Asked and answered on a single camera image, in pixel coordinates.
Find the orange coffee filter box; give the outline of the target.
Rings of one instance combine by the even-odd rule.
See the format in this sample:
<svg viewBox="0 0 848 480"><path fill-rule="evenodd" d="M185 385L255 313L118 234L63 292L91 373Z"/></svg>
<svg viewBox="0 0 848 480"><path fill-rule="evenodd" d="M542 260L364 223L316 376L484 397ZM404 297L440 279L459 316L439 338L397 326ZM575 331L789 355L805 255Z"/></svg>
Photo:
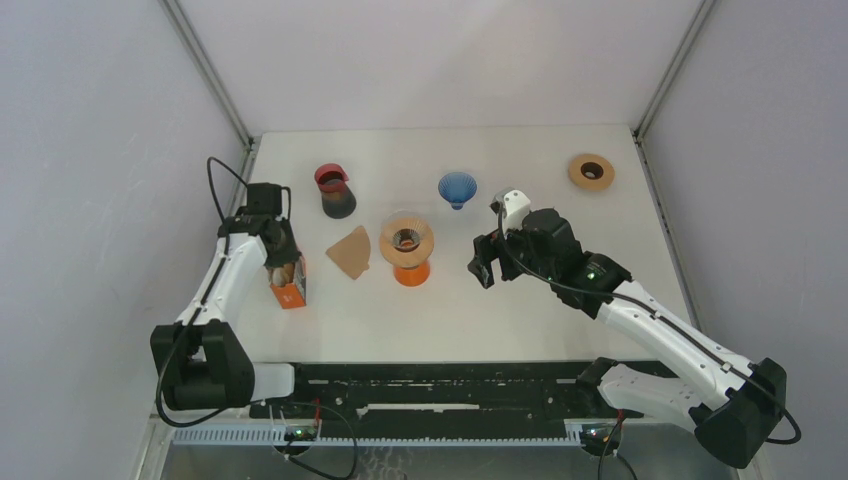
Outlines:
<svg viewBox="0 0 848 480"><path fill-rule="evenodd" d="M307 305L306 269L302 255L281 267L268 269L269 288L282 309Z"/></svg>

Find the orange glass carafe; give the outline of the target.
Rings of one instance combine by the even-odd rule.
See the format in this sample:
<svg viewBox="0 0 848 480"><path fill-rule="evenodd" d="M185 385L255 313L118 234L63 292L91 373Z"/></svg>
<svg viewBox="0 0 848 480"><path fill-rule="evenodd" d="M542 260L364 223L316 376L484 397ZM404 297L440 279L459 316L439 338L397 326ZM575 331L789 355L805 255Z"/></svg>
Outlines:
<svg viewBox="0 0 848 480"><path fill-rule="evenodd" d="M410 229L402 229L395 233L392 239L393 247L402 253L409 253L417 249L420 245L420 237L417 233ZM424 261L418 266L402 268L395 266L393 268L395 280L406 287L417 287L426 282L430 275L430 263Z"/></svg>

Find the wooden dripper ring holder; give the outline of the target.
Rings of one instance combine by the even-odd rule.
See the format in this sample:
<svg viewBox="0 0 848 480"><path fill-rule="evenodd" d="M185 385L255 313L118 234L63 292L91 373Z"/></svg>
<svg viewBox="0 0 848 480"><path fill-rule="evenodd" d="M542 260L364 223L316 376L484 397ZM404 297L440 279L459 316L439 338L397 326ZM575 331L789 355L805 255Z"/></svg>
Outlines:
<svg viewBox="0 0 848 480"><path fill-rule="evenodd" d="M412 269L426 263L435 249L435 236L420 216L401 214L383 222L379 249L395 267Z"/></svg>

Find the clear glass dripper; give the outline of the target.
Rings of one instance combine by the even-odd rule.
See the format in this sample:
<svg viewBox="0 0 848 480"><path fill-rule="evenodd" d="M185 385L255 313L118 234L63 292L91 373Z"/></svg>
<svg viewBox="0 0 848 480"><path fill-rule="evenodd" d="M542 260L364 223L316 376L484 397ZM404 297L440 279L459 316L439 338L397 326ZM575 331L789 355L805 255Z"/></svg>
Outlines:
<svg viewBox="0 0 848 480"><path fill-rule="evenodd" d="M386 241L389 247L397 252L399 251L393 247L392 239L395 233L402 229L413 230L419 235L420 245L418 248L432 236L432 229L429 223L421 215L408 210L396 211L383 221L381 239Z"/></svg>

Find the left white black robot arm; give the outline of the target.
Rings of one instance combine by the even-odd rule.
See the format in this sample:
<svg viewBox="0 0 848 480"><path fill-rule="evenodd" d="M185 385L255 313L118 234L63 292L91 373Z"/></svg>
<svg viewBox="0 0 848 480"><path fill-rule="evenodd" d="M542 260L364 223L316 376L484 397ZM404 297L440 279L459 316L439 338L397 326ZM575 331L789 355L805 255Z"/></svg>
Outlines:
<svg viewBox="0 0 848 480"><path fill-rule="evenodd" d="M160 380L158 400L172 411L240 408L273 398L290 417L311 407L311 388L289 363L256 364L234 323L255 277L283 309L306 304L303 255L290 224L291 191L273 183L247 187L245 205L218 230L216 254L178 319L153 330L150 346Z"/></svg>

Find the brown paper coffee filter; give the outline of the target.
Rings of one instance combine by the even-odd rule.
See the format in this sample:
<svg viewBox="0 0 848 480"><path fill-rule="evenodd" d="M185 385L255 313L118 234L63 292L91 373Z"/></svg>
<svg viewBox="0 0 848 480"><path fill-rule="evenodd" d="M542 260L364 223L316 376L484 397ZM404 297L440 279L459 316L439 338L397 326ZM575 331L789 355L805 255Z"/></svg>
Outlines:
<svg viewBox="0 0 848 480"><path fill-rule="evenodd" d="M326 250L327 257L350 279L357 280L370 267L371 242L360 225Z"/></svg>

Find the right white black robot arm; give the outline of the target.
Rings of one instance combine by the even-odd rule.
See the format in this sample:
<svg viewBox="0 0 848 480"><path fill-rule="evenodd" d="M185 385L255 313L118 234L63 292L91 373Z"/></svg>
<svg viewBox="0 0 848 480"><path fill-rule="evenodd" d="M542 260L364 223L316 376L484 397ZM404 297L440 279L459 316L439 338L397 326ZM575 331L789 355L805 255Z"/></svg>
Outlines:
<svg viewBox="0 0 848 480"><path fill-rule="evenodd" d="M614 408L676 425L736 469L765 444L801 440L786 406L787 373L777 362L753 362L679 319L612 258L584 250L555 209L507 200L490 207L497 227L474 239L468 264L483 287L494 283L494 261L505 281L538 279L563 304L630 338L674 374L658 377L598 358L577 391L584 412L602 416Z"/></svg>

